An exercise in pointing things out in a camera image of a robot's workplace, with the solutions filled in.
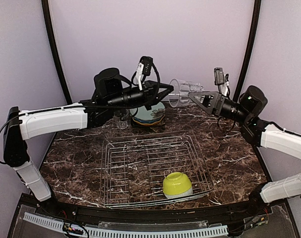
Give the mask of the light green flower plate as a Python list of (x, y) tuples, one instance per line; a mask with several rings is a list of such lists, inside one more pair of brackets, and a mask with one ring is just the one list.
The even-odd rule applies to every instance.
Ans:
[(160, 119), (165, 115), (165, 106), (162, 102), (151, 106), (150, 110), (147, 110), (145, 106), (130, 109), (130, 114), (138, 120), (151, 121)]

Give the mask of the clear glass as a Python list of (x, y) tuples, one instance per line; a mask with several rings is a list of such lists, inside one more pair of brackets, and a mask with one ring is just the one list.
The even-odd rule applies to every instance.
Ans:
[(169, 94), (169, 104), (172, 108), (181, 108), (194, 105), (194, 102), (189, 98), (191, 92), (203, 92), (205, 89), (200, 83), (172, 79), (170, 85), (174, 90)]
[(119, 129), (126, 129), (129, 126), (129, 111), (121, 109), (114, 112), (115, 124)]

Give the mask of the blue dotted plate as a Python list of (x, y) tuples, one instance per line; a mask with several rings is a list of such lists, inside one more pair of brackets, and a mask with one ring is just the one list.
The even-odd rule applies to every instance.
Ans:
[(156, 119), (138, 119), (136, 117), (133, 117), (132, 120), (138, 121), (140, 123), (154, 123), (156, 121), (162, 121), (164, 118), (165, 118), (165, 116), (162, 116), (162, 117), (156, 118)]

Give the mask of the yellow dotted plate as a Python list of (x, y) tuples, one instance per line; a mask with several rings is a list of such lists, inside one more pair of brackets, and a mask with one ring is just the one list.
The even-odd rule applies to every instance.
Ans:
[(154, 123), (140, 123), (138, 121), (134, 121), (132, 120), (132, 123), (135, 125), (135, 126), (140, 126), (140, 127), (158, 127), (158, 126), (163, 126), (165, 125), (164, 122), (162, 121), (156, 121)]

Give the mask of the lime green bowl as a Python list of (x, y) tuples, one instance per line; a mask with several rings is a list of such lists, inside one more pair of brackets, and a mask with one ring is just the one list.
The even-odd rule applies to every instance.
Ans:
[(192, 183), (185, 173), (170, 173), (163, 180), (163, 193), (168, 199), (192, 195)]

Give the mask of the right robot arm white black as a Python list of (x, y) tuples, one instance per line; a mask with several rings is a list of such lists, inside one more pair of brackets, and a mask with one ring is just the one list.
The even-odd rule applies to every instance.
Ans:
[[(258, 87), (249, 86), (237, 103), (219, 92), (191, 92), (188, 96), (207, 114), (238, 122), (240, 133), (247, 143), (274, 149), (301, 160), (301, 134), (259, 118), (268, 100)], [(268, 204), (296, 196), (301, 197), (301, 173), (263, 183), (250, 193), (249, 199), (256, 204)]]

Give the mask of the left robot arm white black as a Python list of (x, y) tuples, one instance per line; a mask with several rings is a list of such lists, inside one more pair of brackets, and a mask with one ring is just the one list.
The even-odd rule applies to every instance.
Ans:
[(32, 162), (26, 141), (63, 130), (103, 126), (118, 110), (142, 106), (150, 110), (174, 89), (161, 83), (158, 71), (155, 74), (157, 80), (151, 81), (146, 80), (150, 70), (135, 72), (137, 85), (133, 86), (119, 69), (111, 67), (94, 77), (95, 90), (89, 100), (35, 111), (12, 107), (0, 129), (3, 134), (3, 160), (0, 163), (13, 168), (38, 201), (51, 200), (54, 193)]

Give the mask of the right black frame post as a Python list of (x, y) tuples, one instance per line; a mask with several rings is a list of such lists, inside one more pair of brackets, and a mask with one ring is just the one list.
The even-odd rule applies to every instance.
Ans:
[(254, 41), (256, 38), (256, 32), (257, 32), (258, 21), (259, 21), (260, 10), (261, 10), (261, 2), (262, 2), (262, 0), (254, 1), (251, 25), (250, 25), (249, 35), (248, 35), (248, 41), (247, 41), (247, 45), (246, 45), (244, 58), (242, 61), (240, 75), (239, 75), (238, 82), (237, 82), (236, 89), (235, 89), (234, 96), (233, 96), (233, 100), (235, 102), (237, 102), (240, 97), (241, 90), (243, 88), (245, 78), (247, 75), (247, 70), (248, 70), (251, 55), (252, 55)]

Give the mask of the black frame post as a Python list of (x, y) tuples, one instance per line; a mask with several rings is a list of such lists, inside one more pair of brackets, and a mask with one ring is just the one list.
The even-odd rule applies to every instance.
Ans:
[(237, 102), (240, 97), (241, 90), (243, 88), (245, 78), (247, 75), (247, 70), (248, 70), (251, 55), (252, 55), (254, 41), (256, 38), (256, 32), (257, 32), (258, 21), (259, 21), (260, 10), (261, 10), (261, 2), (262, 2), (262, 0), (254, 1), (251, 25), (250, 25), (249, 35), (248, 35), (248, 41), (247, 41), (247, 45), (246, 45), (244, 58), (242, 61), (240, 75), (239, 75), (238, 82), (237, 82), (236, 89), (235, 89), (234, 96), (233, 96), (233, 100), (235, 102)]
[(67, 82), (66, 82), (66, 79), (64, 76), (60, 56), (58, 53), (57, 43), (56, 43), (56, 39), (55, 39), (49, 1), (41, 0), (41, 5), (42, 5), (42, 12), (43, 12), (43, 17), (44, 17), (47, 37), (48, 37), (48, 41), (49, 41), (49, 46), (51, 49), (51, 54), (52, 54), (54, 65), (55, 65), (56, 72), (58, 75), (59, 83), (60, 83), (64, 98), (66, 100), (66, 103), (71, 104), (72, 99), (71, 99), (71, 95), (70, 95), (70, 92), (69, 92), (69, 89), (67, 86)]

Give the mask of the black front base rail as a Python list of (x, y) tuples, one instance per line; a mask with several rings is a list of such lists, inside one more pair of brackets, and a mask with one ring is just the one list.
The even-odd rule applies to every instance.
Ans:
[(222, 224), (229, 228), (230, 236), (247, 238), (298, 238), (299, 233), (287, 200), (279, 200), (265, 206), (260, 215), (269, 221), (259, 227), (248, 228), (252, 216), (246, 212), (248, 201), (226, 205), (193, 208), (192, 201), (181, 202), (180, 209), (166, 210), (162, 206), (140, 209), (109, 209), (59, 202), (61, 219), (69, 219), (81, 225), (100, 225), (102, 222), (120, 224), (158, 225), (190, 223), (192, 226), (206, 221), (210, 225)]

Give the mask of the left black frame post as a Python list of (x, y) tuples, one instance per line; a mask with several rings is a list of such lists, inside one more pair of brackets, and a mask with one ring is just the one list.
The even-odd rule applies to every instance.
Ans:
[(42, 5), (42, 12), (43, 12), (43, 17), (44, 17), (47, 37), (48, 37), (48, 41), (49, 41), (49, 46), (51, 49), (51, 54), (52, 54), (54, 65), (55, 65), (56, 72), (58, 75), (59, 83), (60, 83), (64, 98), (66, 100), (66, 103), (71, 104), (72, 99), (71, 99), (71, 95), (70, 95), (70, 92), (69, 92), (69, 89), (67, 86), (67, 82), (66, 82), (66, 79), (64, 76), (60, 56), (58, 53), (57, 43), (56, 43), (56, 39), (55, 39), (49, 1), (41, 0), (41, 5)]

